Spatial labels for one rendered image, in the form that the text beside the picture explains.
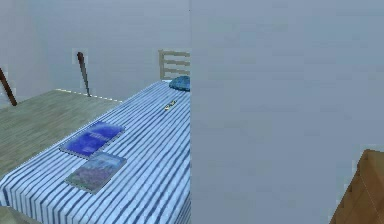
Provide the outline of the blue book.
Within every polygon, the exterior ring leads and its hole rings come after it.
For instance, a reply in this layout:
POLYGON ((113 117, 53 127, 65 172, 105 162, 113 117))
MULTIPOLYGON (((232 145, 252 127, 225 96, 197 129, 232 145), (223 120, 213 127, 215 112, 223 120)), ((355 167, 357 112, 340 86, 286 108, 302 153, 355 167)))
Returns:
POLYGON ((89 159, 94 153, 117 139, 124 131, 125 128, 122 126, 97 121, 62 144, 59 150, 89 159))

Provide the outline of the blue striped bed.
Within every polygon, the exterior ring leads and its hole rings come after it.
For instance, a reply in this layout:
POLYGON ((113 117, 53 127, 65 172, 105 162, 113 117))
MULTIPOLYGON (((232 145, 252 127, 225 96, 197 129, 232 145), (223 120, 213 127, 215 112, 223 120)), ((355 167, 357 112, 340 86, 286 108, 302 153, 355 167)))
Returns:
POLYGON ((189 93, 158 81, 100 119, 125 128, 104 150, 126 163, 99 192, 65 183, 85 161, 54 144, 0 179, 0 206, 41 224, 191 224, 189 93))

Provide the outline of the dark brown baseball bat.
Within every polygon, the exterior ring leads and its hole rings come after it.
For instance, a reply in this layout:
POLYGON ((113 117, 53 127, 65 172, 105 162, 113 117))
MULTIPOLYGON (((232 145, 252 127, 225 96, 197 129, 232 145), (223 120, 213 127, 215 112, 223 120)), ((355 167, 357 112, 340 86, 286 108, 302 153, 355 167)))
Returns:
POLYGON ((87 72, 86 72, 86 67, 85 67, 85 58, 82 52, 77 52, 77 59, 79 62, 79 67, 81 70, 81 74, 83 77, 84 85, 86 88, 87 96, 91 97, 90 95, 90 90, 89 90, 89 83, 88 83, 88 77, 87 77, 87 72))

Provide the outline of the brown wooden furniture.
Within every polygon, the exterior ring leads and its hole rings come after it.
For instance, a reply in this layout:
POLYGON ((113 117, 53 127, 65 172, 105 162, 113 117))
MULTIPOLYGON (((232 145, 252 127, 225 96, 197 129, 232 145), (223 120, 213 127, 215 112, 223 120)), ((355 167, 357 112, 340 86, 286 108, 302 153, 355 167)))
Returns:
POLYGON ((329 224, 384 224, 384 152, 363 152, 329 224))

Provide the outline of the grey purple book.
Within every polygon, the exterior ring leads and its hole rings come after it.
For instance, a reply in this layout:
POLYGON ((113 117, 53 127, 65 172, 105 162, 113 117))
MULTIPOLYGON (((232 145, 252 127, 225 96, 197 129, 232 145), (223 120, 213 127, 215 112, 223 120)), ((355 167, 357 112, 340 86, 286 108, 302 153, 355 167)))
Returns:
POLYGON ((96 194, 125 163, 125 158, 98 152, 71 173, 65 182, 88 193, 96 194))

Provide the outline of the brown leaning stick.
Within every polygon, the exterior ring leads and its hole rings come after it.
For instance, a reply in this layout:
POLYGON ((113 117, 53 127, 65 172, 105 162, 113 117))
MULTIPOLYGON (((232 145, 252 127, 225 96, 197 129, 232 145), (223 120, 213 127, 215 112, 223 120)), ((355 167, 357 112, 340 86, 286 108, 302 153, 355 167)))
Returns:
POLYGON ((11 105, 12 106, 17 106, 17 101, 16 101, 16 99, 15 99, 15 97, 13 95, 13 92, 12 92, 12 90, 11 90, 11 88, 10 88, 8 82, 7 82, 7 79, 6 79, 5 75, 4 75, 4 72, 2 71, 1 68, 0 68, 0 82, 3 85, 3 88, 5 90, 5 93, 8 96, 8 99, 9 99, 11 105))

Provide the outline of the blue pillow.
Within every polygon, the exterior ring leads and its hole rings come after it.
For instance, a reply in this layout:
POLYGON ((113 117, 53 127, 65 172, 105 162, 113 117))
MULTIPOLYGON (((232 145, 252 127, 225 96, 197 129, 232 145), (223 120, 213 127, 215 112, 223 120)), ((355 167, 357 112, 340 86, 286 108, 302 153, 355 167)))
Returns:
POLYGON ((170 83, 169 87, 179 91, 190 91, 190 77, 189 76, 179 76, 174 78, 170 83))

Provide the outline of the beige slatted bed headboard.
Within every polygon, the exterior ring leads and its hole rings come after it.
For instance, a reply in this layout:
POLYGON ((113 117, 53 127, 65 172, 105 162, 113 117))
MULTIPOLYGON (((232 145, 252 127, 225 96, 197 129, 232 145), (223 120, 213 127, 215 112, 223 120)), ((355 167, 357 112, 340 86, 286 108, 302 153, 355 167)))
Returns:
POLYGON ((160 79, 163 81, 172 80, 172 74, 189 76, 190 57, 191 54, 186 51, 160 49, 158 51, 160 79))

